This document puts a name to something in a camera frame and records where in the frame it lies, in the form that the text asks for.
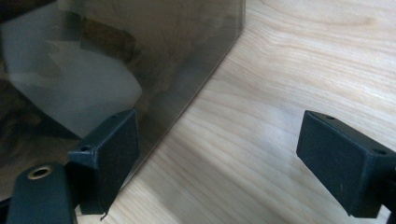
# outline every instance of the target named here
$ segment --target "wooden surface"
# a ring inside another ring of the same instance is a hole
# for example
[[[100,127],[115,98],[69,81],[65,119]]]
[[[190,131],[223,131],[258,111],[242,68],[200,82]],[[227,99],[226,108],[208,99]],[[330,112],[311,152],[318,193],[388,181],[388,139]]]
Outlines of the wooden surface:
[[[295,149],[306,109],[396,149],[395,15],[247,0],[245,32],[102,223],[385,223],[348,217]]]

